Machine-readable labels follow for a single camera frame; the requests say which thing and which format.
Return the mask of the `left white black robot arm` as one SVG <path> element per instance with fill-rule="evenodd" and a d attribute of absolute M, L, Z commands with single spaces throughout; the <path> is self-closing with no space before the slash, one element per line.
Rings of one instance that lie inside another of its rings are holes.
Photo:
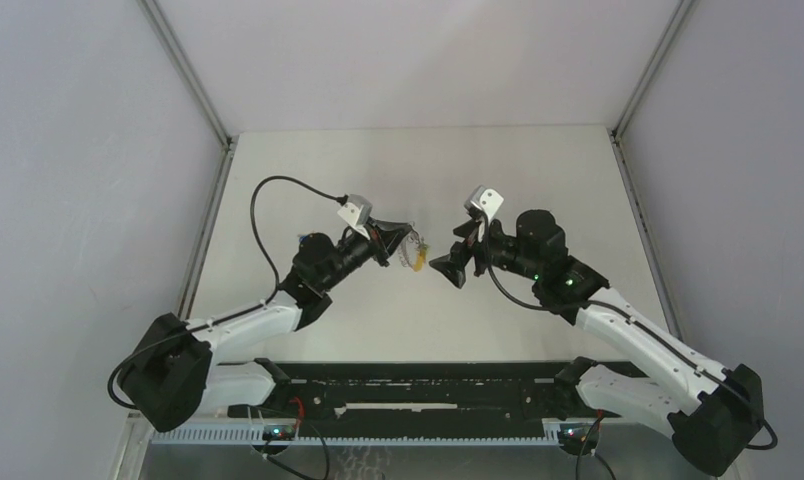
<path fill-rule="evenodd" d="M 364 232 L 348 227 L 338 242 L 324 233 L 305 236 L 273 298 L 220 319 L 157 317 L 111 374 L 109 394 L 122 391 L 124 407 L 158 432 L 235 405 L 283 414 L 291 401 L 285 376 L 270 360 L 240 361 L 238 353 L 314 323 L 331 305 L 331 289 L 370 260 L 388 265 L 412 230 L 409 223 L 368 219 Z"/>

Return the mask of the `yellow capped key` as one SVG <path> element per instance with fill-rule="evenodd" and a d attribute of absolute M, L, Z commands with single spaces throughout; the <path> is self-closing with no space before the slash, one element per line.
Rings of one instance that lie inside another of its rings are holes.
<path fill-rule="evenodd" d="M 429 246 L 421 243 L 416 247 L 416 257 L 412 266 L 414 272 L 420 272 L 427 265 Z"/>

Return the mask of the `silver keyring with chain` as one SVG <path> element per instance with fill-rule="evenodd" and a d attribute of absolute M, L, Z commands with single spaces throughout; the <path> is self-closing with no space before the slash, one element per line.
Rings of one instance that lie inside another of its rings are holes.
<path fill-rule="evenodd" d="M 413 230 L 413 232 L 406 237 L 405 242 L 398 249 L 398 259 L 403 267 L 412 270 L 416 257 L 416 247 L 421 243 L 427 244 L 424 237 L 416 230 Z"/>

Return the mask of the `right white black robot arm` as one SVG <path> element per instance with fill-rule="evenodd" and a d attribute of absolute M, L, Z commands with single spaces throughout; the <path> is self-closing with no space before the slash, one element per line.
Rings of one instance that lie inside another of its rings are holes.
<path fill-rule="evenodd" d="M 576 358 L 558 376 L 557 406 L 570 416 L 589 408 L 644 425 L 670 439 L 691 465 L 724 475 L 754 438 L 778 438 L 764 413 L 762 379 L 745 364 L 729 368 L 649 321 L 596 270 L 570 254 L 566 234 L 547 210 L 527 210 L 507 235 L 481 212 L 453 231 L 448 254 L 429 265 L 455 287 L 472 263 L 477 276 L 497 269 L 531 280 L 536 303 L 523 306 L 563 318 L 602 340 L 642 372 L 618 374 L 601 362 Z"/>

